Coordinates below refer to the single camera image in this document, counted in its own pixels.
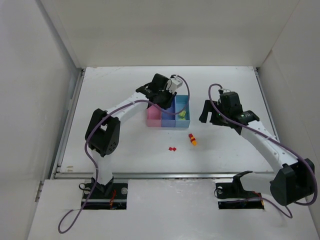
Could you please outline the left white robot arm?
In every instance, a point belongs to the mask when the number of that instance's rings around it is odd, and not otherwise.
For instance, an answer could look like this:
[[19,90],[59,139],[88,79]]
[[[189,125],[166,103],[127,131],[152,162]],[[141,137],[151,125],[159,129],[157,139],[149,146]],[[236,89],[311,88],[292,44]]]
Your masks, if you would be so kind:
[[94,165],[91,191],[100,198],[112,191],[113,173],[110,167],[111,155],[119,145],[120,129],[124,123],[137,113],[154,106],[167,110],[183,85],[177,75],[166,77],[159,73],[151,82],[138,87],[134,94],[122,103],[108,110],[96,109],[85,133],[84,151]]

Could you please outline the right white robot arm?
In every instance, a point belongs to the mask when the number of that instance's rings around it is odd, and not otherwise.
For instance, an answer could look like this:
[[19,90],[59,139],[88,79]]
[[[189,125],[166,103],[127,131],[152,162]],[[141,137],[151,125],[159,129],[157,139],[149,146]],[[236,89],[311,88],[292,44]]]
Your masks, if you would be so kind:
[[251,170],[238,173],[232,182],[216,184],[222,190],[218,198],[246,199],[258,192],[271,195],[278,204],[287,206],[316,195],[313,162],[308,158],[301,160],[281,146],[253,111],[243,110],[236,92],[220,90],[219,100],[207,99],[199,121],[235,130],[264,157],[274,172],[272,176]]

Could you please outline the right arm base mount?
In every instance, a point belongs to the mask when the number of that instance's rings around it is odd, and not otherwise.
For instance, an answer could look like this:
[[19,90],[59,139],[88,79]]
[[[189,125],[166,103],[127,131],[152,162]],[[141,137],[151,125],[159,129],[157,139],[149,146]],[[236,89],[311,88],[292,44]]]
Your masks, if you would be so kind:
[[220,210],[264,210],[264,202],[261,193],[244,190],[241,178],[252,171],[244,171],[236,174],[231,182],[216,182],[214,195],[218,199]]

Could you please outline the yellow-green lego block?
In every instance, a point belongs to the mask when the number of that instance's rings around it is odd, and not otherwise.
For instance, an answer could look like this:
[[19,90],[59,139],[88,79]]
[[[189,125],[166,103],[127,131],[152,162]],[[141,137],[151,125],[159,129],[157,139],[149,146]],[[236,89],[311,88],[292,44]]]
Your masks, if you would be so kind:
[[184,110],[184,111],[181,111],[179,114],[178,114],[178,117],[180,119],[185,119],[186,118],[186,115],[187,115],[187,112]]

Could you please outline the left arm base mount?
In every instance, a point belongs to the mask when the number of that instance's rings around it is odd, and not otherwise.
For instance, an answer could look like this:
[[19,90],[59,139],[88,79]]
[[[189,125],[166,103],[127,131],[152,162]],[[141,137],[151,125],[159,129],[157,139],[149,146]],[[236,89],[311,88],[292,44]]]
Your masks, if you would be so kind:
[[112,179],[106,185],[97,183],[83,209],[126,210],[127,196],[127,182],[114,182],[114,179]]

